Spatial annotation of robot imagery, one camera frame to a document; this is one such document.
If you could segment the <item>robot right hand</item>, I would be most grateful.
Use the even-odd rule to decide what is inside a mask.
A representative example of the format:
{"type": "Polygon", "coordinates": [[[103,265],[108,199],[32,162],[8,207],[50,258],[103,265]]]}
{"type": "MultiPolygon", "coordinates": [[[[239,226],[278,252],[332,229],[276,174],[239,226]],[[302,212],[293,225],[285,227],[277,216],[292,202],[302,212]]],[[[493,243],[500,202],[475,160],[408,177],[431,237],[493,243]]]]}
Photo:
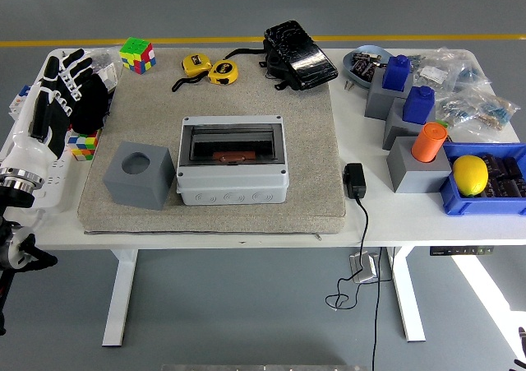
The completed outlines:
{"type": "MultiPolygon", "coordinates": [[[[524,356],[526,356],[526,331],[523,327],[519,327],[519,339],[524,356]]],[[[526,369],[526,363],[520,359],[514,359],[514,364],[521,369],[526,369]]]]}

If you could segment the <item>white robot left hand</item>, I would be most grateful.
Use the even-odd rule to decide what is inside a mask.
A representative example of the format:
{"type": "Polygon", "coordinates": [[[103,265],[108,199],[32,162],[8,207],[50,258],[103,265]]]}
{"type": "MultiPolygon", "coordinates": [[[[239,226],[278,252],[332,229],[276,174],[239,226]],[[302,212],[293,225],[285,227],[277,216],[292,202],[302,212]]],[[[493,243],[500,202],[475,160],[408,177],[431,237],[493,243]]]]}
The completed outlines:
{"type": "Polygon", "coordinates": [[[84,49],[48,58],[18,116],[2,172],[23,170],[47,177],[49,165],[62,155],[70,117],[92,74],[92,58],[84,49]]]}

